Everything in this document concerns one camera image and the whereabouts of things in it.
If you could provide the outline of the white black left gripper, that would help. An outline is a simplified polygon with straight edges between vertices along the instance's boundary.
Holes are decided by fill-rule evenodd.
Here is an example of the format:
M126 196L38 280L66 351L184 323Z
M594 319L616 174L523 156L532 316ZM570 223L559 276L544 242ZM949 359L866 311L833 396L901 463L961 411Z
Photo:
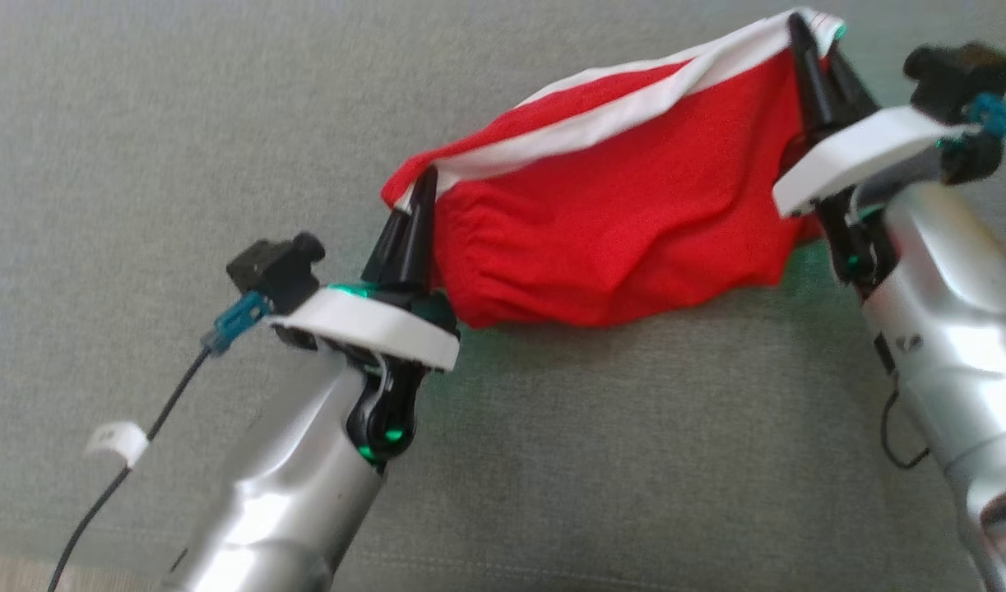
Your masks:
M457 315L443 291L389 291L394 284L427 291L433 262L438 170L415 180L409 214L391 210L361 273L366 284L331 284L270 326L311 335L344 354L360 371L378 375L345 421L364 460L383 467L411 446L415 402L431 373L450 373L460 356Z

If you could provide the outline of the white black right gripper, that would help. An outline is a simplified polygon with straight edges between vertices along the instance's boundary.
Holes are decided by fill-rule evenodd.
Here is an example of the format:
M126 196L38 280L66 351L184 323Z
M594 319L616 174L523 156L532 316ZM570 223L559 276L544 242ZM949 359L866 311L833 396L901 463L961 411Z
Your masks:
M974 149L965 124L940 123L912 105L881 109L840 45L827 53L828 81L806 19L787 19L804 132L832 132L812 143L781 174L772 198L782 217L813 216L842 285L871 284L881 270L861 214L902 187L924 180L957 181ZM853 123L837 130L837 123Z

